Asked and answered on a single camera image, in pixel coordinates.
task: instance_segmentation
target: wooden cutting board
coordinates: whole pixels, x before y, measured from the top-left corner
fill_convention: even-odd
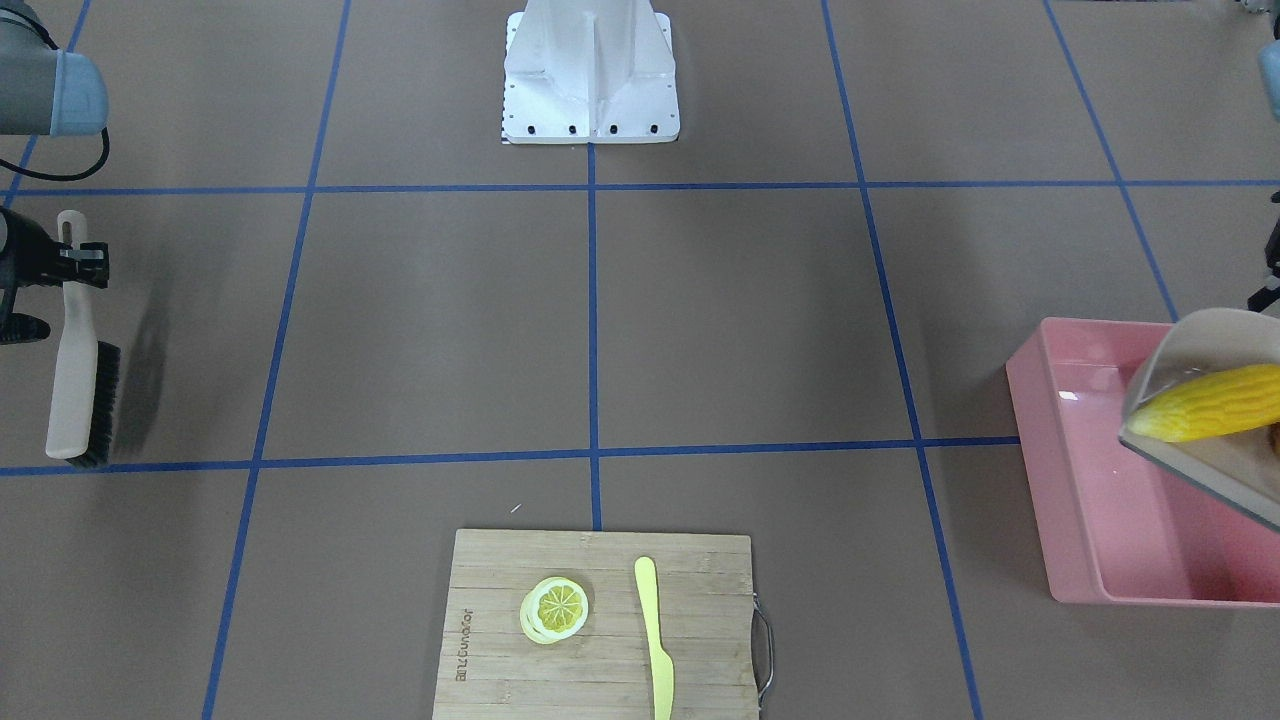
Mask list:
[[[458,530],[435,720],[653,720],[634,565],[658,568],[663,647],[676,665],[672,720],[759,717],[751,669],[751,539],[745,536]],[[549,646],[520,630],[525,594],[562,575],[590,611]]]

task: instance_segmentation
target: corn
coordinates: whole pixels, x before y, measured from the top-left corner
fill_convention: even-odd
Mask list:
[[[1280,365],[1248,365],[1166,389],[1129,415],[1126,425],[1140,436],[1187,442],[1276,421],[1280,421]]]

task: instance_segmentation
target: pink bin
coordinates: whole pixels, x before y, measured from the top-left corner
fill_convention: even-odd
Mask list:
[[[1050,592],[1280,607],[1280,533],[1116,439],[1125,387],[1170,327],[1048,318],[1005,366]]]

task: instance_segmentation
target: yellow knife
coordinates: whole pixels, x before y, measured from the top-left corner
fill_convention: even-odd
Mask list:
[[[671,720],[671,703],[676,696],[676,664],[662,650],[662,630],[658,628],[658,569],[653,557],[636,559],[636,591],[640,593],[640,611],[644,612],[644,630],[649,638],[649,667],[653,671],[653,720]]]

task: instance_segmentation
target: metal handle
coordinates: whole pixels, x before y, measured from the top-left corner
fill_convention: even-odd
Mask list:
[[[764,676],[764,684],[760,684],[759,675],[755,678],[755,687],[758,689],[756,702],[760,712],[764,712],[764,696],[769,694],[769,689],[773,687],[773,625],[769,623],[769,616],[764,612],[760,594],[753,592],[751,597],[755,601],[755,616],[764,624],[764,637],[768,643],[765,644],[765,652],[769,659],[769,673]]]

